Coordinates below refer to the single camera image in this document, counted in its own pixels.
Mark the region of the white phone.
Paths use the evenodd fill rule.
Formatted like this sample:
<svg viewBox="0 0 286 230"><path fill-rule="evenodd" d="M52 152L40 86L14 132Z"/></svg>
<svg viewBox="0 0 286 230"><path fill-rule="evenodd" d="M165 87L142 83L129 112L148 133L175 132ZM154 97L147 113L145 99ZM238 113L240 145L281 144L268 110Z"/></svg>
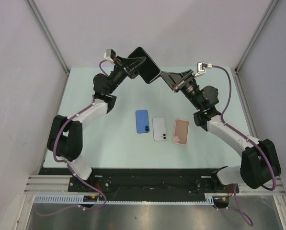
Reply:
<svg viewBox="0 0 286 230"><path fill-rule="evenodd" d="M153 123L153 136L155 141L166 141L167 132L164 117L154 117L152 119Z"/></svg>

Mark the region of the pink phone case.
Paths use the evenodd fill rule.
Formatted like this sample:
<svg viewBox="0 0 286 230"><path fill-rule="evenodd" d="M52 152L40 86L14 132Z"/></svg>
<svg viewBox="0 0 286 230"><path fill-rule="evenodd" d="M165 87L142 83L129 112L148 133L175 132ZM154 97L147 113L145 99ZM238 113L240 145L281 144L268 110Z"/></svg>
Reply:
<svg viewBox="0 0 286 230"><path fill-rule="evenodd" d="M184 119L176 119L173 143L179 145L186 145L188 141L189 121Z"/></svg>

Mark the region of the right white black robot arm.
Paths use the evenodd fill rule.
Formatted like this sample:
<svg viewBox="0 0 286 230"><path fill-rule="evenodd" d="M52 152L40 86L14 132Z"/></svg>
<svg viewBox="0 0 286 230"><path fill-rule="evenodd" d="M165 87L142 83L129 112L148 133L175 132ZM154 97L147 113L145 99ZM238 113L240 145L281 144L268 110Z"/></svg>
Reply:
<svg viewBox="0 0 286 230"><path fill-rule="evenodd" d="M274 143L246 135L225 120L224 112L216 109L218 89L213 86L201 89L195 80L208 67L203 63L197 73L191 69L181 73L163 71L160 76L174 92L182 92L196 108L197 112L193 114L196 126L220 138L241 157L239 166L225 166L216 171L216 177L210 180L211 188L222 192L228 184L245 183L252 189L275 190L275 179L281 174L281 167Z"/></svg>

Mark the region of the blue phone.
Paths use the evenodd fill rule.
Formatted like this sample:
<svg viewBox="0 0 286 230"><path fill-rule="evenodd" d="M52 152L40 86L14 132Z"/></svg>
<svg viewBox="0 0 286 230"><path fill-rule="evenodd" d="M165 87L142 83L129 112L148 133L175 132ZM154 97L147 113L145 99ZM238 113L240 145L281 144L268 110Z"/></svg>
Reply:
<svg viewBox="0 0 286 230"><path fill-rule="evenodd" d="M149 115L147 110L137 110L136 130L138 134L148 133L150 131Z"/></svg>

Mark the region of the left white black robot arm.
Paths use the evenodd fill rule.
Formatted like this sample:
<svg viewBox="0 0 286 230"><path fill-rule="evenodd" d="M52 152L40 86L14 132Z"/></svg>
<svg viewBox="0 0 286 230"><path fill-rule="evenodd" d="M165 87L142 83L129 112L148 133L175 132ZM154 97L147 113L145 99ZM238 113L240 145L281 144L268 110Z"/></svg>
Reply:
<svg viewBox="0 0 286 230"><path fill-rule="evenodd" d="M138 69L146 57L116 56L106 60L113 62L114 69L109 75L99 73L94 76L92 101L72 116L55 116L47 142L47 149L52 151L54 160L65 163L71 173L79 178L79 187L86 192L95 187L95 179L90 177L92 169L81 154L83 131L113 109L117 97L112 93L125 78L133 79L138 75Z"/></svg>

